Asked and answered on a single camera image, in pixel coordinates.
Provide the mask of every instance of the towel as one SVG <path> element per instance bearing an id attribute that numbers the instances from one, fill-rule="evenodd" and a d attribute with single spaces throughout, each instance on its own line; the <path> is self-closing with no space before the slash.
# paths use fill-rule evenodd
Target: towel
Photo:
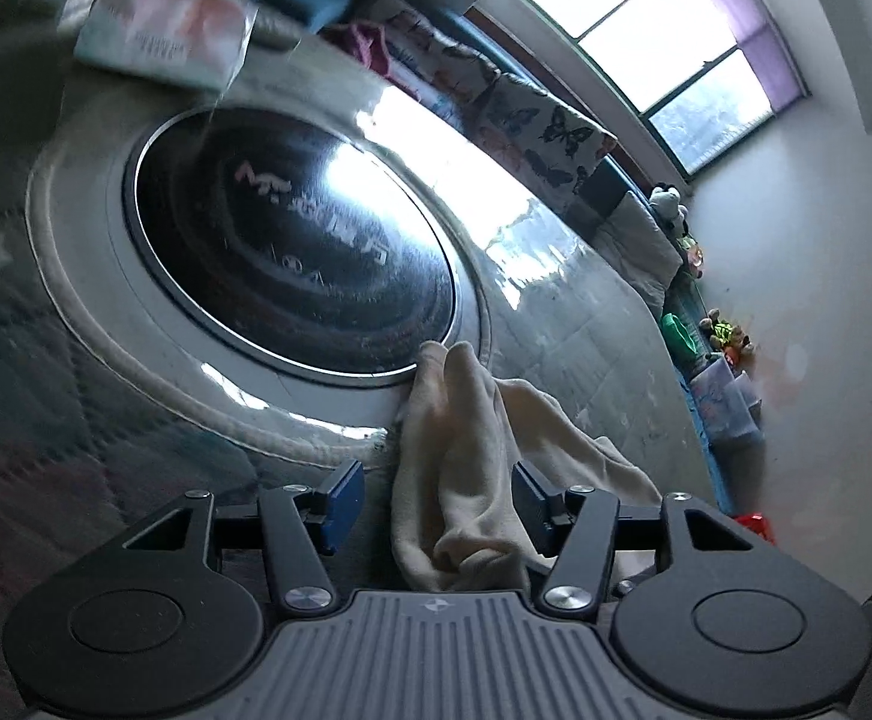
<path id="1" fill-rule="evenodd" d="M 528 589 L 526 562 L 552 565 L 513 506 L 520 460 L 562 488 L 593 485 L 624 504 L 660 504 L 649 477 L 609 439 L 588 437 L 529 382 L 493 378 L 468 343 L 421 346 L 400 450 L 392 552 L 415 590 Z M 638 557 L 620 570 L 645 563 Z"/>

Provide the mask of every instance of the black device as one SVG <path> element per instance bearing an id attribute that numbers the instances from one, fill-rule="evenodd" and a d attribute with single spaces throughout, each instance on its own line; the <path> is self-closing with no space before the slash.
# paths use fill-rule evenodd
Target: black device
<path id="1" fill-rule="evenodd" d="M 533 597 L 343 599 L 317 553 L 363 488 L 353 461 L 247 506 L 190 490 L 36 587 L 2 638 L 32 720 L 808 717 L 869 664 L 859 605 L 706 503 L 621 506 L 528 463 L 516 511 L 559 556 Z M 230 548 L 262 551 L 269 608 L 216 570 Z M 617 549 L 655 549 L 655 570 L 608 586 Z"/>

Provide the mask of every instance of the window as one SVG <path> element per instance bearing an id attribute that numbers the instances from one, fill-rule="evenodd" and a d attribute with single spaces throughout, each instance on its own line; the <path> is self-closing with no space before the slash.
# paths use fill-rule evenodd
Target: window
<path id="1" fill-rule="evenodd" d="M 802 95 L 757 0 L 530 0 L 688 178 Z"/>

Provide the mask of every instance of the plush toy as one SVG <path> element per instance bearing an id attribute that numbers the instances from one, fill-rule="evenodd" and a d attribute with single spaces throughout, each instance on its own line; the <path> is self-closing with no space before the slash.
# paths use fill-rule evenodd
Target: plush toy
<path id="1" fill-rule="evenodd" d="M 756 347 L 749 340 L 742 327 L 721 322 L 719 309 L 714 308 L 699 322 L 700 332 L 708 336 L 709 343 L 717 352 L 726 356 L 727 362 L 732 367 L 738 367 L 740 362 L 751 357 Z"/>
<path id="2" fill-rule="evenodd" d="M 657 184 L 653 194 L 649 196 L 649 205 L 655 211 L 655 215 L 667 225 L 667 232 L 675 231 L 677 235 L 688 235 L 689 226 L 685 223 L 685 217 L 689 210 L 679 204 L 682 198 L 679 190 L 668 184 Z"/>

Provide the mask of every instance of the plastic bag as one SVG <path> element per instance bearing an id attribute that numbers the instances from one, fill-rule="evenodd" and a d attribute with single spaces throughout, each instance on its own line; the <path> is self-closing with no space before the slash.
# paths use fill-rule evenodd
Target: plastic bag
<path id="1" fill-rule="evenodd" d="M 247 0 L 98 0 L 79 33 L 76 57 L 221 92 L 242 68 L 255 14 Z"/>

